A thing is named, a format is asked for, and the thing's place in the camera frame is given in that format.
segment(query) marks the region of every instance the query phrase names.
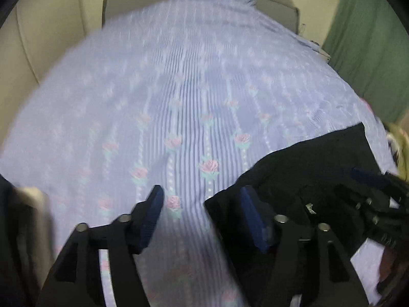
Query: yellow fabric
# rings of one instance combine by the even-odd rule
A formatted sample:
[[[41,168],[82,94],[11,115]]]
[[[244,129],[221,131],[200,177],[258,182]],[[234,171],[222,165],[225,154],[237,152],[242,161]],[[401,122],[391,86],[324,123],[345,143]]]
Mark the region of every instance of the yellow fabric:
[[[389,141],[391,140],[391,136],[393,138],[399,177],[409,182],[409,137],[402,128],[395,124],[386,124],[386,126],[389,129]]]

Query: bed sheet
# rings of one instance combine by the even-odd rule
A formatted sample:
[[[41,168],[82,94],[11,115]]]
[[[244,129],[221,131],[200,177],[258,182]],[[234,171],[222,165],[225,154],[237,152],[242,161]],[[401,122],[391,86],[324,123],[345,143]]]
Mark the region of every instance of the bed sheet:
[[[79,222],[107,224],[166,193],[135,260],[151,306],[245,306],[203,202],[266,154],[363,122],[381,171],[383,126],[311,45],[251,6],[171,0],[71,50],[20,112],[0,173],[49,195],[57,253]],[[371,302],[382,248],[354,256]],[[114,306],[106,253],[107,306]]]

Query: blue floral bed sheet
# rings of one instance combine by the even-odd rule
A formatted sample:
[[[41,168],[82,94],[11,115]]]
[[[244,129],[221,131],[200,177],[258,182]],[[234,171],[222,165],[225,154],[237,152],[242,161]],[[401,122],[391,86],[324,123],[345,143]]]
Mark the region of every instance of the blue floral bed sheet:
[[[170,0],[58,62],[16,119],[0,173],[49,195],[56,253],[77,223],[107,224],[160,184],[164,209],[135,257],[151,306],[240,307],[203,202],[266,154],[358,122],[395,172],[382,125],[307,41],[245,4]],[[367,241],[353,257],[372,302],[381,255]],[[114,306],[106,253],[101,264]]]

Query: metal screw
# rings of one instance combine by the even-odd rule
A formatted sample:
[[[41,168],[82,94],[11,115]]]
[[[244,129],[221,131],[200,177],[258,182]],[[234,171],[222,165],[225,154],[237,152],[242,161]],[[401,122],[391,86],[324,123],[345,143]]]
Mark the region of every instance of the metal screw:
[[[288,221],[288,217],[284,216],[283,214],[276,214],[274,219],[279,223],[286,223]]]
[[[327,223],[319,223],[318,228],[324,232],[328,232],[331,229],[330,225],[328,225]]]
[[[75,229],[78,232],[84,232],[84,231],[88,230],[88,225],[87,225],[87,223],[79,223]]]
[[[129,214],[122,214],[119,216],[118,219],[121,223],[126,223],[127,221],[130,221],[130,215]]]

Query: green curtain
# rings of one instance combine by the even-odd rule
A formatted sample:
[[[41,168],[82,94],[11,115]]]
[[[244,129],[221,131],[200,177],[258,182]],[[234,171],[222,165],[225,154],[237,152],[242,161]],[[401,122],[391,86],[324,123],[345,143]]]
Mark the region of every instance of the green curtain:
[[[340,0],[323,50],[383,121],[409,106],[409,35],[386,0]]]

